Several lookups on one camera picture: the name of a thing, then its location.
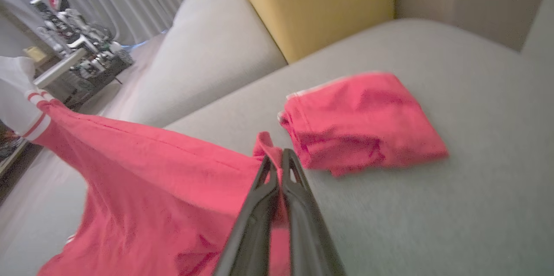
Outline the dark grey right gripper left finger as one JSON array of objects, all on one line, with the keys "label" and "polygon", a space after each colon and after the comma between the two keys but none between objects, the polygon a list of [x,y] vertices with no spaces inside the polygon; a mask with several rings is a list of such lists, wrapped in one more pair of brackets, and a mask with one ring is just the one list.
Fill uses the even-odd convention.
[{"label": "dark grey right gripper left finger", "polygon": [[212,276],[268,276],[278,196],[277,168],[265,156]]}]

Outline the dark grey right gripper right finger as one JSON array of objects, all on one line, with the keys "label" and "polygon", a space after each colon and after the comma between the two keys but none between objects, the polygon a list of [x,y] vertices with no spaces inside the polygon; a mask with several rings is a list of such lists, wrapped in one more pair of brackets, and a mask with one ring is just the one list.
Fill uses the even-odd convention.
[{"label": "dark grey right gripper right finger", "polygon": [[283,150],[282,170],[291,276],[347,276],[300,160],[291,149]]}]

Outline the red and white t-shirt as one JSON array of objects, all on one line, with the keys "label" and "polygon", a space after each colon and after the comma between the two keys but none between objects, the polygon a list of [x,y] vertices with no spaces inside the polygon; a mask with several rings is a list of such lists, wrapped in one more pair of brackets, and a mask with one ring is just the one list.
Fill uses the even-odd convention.
[{"label": "red and white t-shirt", "polygon": [[68,109],[33,81],[34,62],[0,56],[0,121],[87,183],[81,224],[37,276],[211,276],[265,155]]}]

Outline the red shorts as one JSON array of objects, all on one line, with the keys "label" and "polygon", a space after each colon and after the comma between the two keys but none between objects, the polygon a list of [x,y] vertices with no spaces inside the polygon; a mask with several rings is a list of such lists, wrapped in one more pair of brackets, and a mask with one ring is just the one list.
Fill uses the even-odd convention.
[{"label": "red shorts", "polygon": [[421,105],[392,73],[341,77],[287,95],[278,120],[302,166],[335,177],[449,156]]}]

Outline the grey fabric sofa chaise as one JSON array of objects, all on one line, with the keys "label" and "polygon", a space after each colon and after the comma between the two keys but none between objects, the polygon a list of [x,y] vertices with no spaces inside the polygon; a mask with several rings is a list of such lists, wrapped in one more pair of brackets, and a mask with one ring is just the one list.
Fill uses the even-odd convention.
[{"label": "grey fabric sofa chaise", "polygon": [[[382,24],[166,130],[249,157],[268,132],[282,153],[295,152],[278,120],[287,95],[372,72],[400,79],[449,156],[338,177],[301,164],[347,276],[554,276],[554,64],[466,30],[422,19]],[[268,276],[291,276],[282,176]]]}]

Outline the long grey sofa seat cushion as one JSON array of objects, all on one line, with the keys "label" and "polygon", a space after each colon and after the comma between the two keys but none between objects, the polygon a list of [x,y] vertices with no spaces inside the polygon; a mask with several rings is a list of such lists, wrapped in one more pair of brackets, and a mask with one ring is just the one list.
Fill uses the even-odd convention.
[{"label": "long grey sofa seat cushion", "polygon": [[248,0],[184,0],[120,118],[162,128],[286,64]]}]

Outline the round grey coffee table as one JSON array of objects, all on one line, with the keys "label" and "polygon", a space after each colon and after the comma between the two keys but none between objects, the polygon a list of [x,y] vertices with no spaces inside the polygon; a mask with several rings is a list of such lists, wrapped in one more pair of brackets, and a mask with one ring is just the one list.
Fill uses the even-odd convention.
[{"label": "round grey coffee table", "polygon": [[66,56],[62,61],[49,68],[46,72],[42,73],[39,77],[34,79],[34,85],[39,89],[44,89],[50,83],[53,83],[63,73],[70,70],[71,66],[74,66],[80,59],[87,55],[87,50],[80,48],[77,51]]}]

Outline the white black wheeled robot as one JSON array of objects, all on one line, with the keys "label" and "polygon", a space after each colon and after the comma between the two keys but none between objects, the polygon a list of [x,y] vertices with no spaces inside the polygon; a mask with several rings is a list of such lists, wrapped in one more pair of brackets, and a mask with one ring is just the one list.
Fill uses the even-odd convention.
[{"label": "white black wheeled robot", "polygon": [[134,59],[113,39],[111,31],[88,22],[69,0],[31,0],[29,4],[45,24],[37,30],[44,38],[53,39],[55,51],[64,56],[85,51],[65,73],[77,89],[96,89],[133,65]]}]

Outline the dark clutter pile in cabinet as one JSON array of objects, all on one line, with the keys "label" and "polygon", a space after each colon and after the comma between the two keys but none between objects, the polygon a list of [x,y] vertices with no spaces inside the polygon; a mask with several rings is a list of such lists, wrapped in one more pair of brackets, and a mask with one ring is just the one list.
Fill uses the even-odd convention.
[{"label": "dark clutter pile in cabinet", "polygon": [[0,122],[0,162],[13,154],[22,142],[12,129],[9,129],[3,122]]}]

